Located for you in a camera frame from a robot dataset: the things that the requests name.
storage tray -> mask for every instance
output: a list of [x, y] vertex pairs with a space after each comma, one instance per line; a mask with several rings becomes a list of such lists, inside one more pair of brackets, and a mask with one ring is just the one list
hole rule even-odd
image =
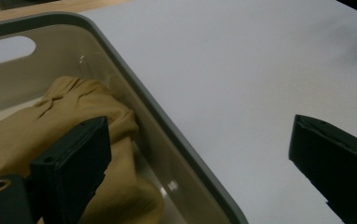
[[0, 119], [36, 102], [57, 77], [96, 78], [136, 113], [140, 126], [134, 141], [136, 169], [164, 196], [161, 223], [248, 223], [215, 175], [89, 19], [73, 13], [45, 13], [0, 22], [0, 52], [15, 51], [4, 48], [21, 42], [27, 44], [19, 50], [28, 52], [0, 62]]

plastic bin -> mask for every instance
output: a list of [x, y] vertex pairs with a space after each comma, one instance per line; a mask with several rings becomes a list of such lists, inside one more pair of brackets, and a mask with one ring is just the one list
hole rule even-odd
[[0, 22], [0, 40], [17, 36], [30, 39], [35, 49], [27, 56], [0, 63], [0, 118], [33, 103], [57, 77], [99, 79], [136, 113], [140, 126], [134, 141], [136, 169], [164, 195], [161, 223], [248, 223], [90, 20], [72, 13], [46, 13]]

white table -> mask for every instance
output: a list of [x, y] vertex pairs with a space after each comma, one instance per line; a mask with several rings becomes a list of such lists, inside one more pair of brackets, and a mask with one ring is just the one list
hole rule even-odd
[[357, 136], [357, 11], [140, 0], [86, 11], [250, 223], [341, 223], [288, 160], [295, 114]]

wooden surface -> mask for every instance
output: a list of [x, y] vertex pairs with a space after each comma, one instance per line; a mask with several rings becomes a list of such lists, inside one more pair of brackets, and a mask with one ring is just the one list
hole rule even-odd
[[63, 0], [30, 7], [20, 7], [0, 11], [0, 21], [34, 15], [48, 11], [81, 12], [98, 7], [107, 7], [129, 0]]

brown cloth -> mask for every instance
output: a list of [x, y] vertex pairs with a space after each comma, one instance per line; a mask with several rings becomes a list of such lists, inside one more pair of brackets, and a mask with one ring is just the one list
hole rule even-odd
[[0, 121], [0, 175], [29, 175], [29, 162], [78, 123], [107, 116], [112, 162], [80, 223], [158, 223], [163, 199], [136, 175], [134, 113], [100, 82], [60, 77], [40, 102]]

